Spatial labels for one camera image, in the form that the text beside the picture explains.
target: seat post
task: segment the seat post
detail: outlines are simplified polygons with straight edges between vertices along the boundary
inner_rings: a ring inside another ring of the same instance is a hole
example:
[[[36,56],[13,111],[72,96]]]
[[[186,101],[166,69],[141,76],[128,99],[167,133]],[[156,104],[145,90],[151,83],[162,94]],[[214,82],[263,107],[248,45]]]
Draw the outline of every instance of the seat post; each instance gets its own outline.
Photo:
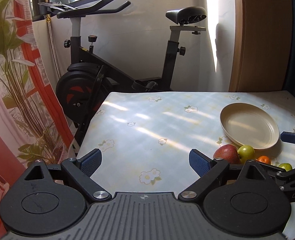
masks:
[[[192,31],[193,34],[199,34],[201,31],[205,31],[206,28],[198,27],[198,26],[170,26],[171,36],[168,41],[164,67],[161,82],[159,82],[159,89],[163,91],[170,91],[171,81],[174,72],[174,66],[176,61],[176,55],[179,52],[179,38],[181,31]]]
[[[71,36],[71,64],[79,63],[79,47],[81,46],[81,18],[70,18],[72,23],[72,36]]]

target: pedal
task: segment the pedal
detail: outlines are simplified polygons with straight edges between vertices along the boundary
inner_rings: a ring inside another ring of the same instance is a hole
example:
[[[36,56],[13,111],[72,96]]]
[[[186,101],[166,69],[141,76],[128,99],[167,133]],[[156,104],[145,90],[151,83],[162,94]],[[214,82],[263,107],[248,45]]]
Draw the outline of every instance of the pedal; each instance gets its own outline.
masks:
[[[156,87],[158,84],[154,81],[150,81],[147,84],[140,80],[135,80],[133,82],[132,88],[139,92],[161,92],[161,90],[157,90]]]

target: adjustment knob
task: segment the adjustment knob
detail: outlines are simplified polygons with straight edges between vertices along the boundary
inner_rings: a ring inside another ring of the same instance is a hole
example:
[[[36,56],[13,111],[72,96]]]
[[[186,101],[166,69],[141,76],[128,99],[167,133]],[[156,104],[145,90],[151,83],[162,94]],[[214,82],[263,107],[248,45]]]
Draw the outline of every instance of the adjustment knob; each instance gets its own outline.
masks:
[[[96,42],[96,39],[97,39],[98,37],[97,36],[95,36],[95,35],[89,35],[89,42]]]
[[[180,47],[178,49],[178,52],[180,53],[180,55],[184,56],[185,55],[185,52],[186,52],[186,47]]]
[[[65,40],[64,41],[64,47],[69,48],[71,46],[71,41],[70,40]]]

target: orange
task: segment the orange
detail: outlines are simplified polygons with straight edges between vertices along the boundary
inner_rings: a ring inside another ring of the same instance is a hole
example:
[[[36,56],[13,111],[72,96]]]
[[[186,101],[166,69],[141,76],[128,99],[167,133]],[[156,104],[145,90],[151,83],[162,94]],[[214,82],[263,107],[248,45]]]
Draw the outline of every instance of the orange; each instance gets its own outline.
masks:
[[[257,161],[262,162],[262,163],[266,163],[266,164],[271,164],[271,160],[267,156],[261,156],[257,159]]]

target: table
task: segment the table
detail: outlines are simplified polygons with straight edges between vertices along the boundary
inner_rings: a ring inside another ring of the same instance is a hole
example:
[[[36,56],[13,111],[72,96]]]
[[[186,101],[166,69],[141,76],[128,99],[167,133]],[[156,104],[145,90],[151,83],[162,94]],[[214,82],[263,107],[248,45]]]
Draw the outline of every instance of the table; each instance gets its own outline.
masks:
[[[78,158],[94,148],[102,151],[102,165],[91,178],[112,195],[126,191],[177,196],[199,178],[189,165],[191,149],[212,158],[217,148],[231,143],[219,116],[226,105],[236,102],[265,110],[280,132],[295,132],[295,98],[287,91],[113,92],[93,117]],[[270,156],[273,165],[291,163],[295,168],[293,144],[279,141],[256,155]],[[283,233],[295,238],[295,203]]]

